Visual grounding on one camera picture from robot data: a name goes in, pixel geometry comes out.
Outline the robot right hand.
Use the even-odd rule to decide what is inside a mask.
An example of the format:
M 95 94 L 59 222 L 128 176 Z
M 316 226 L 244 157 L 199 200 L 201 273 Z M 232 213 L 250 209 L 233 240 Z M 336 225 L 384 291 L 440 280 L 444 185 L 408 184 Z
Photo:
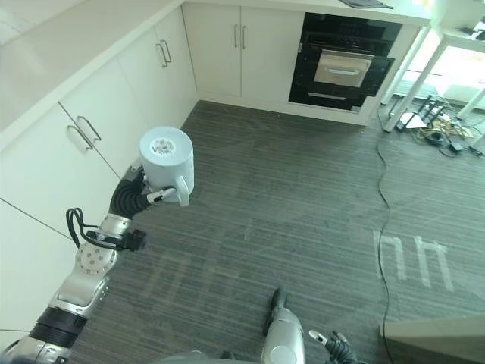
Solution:
M 329 337 L 325 337 L 322 333 L 313 329 L 311 329 L 308 334 L 312 339 L 322 344 L 329 354 L 329 358 L 325 363 L 358 363 L 358 358 L 354 350 L 351 348 L 348 340 L 343 334 L 337 331 L 332 331 L 332 334 Z

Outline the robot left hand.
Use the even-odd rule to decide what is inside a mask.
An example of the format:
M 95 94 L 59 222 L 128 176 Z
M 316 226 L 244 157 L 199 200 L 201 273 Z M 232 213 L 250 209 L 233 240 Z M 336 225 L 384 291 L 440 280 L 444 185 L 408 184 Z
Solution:
M 115 188 L 108 212 L 122 218 L 132 219 L 134 215 L 148 207 L 166 200 L 176 194 L 176 188 L 169 186 L 150 191 L 146 184 L 143 166 L 132 165 Z

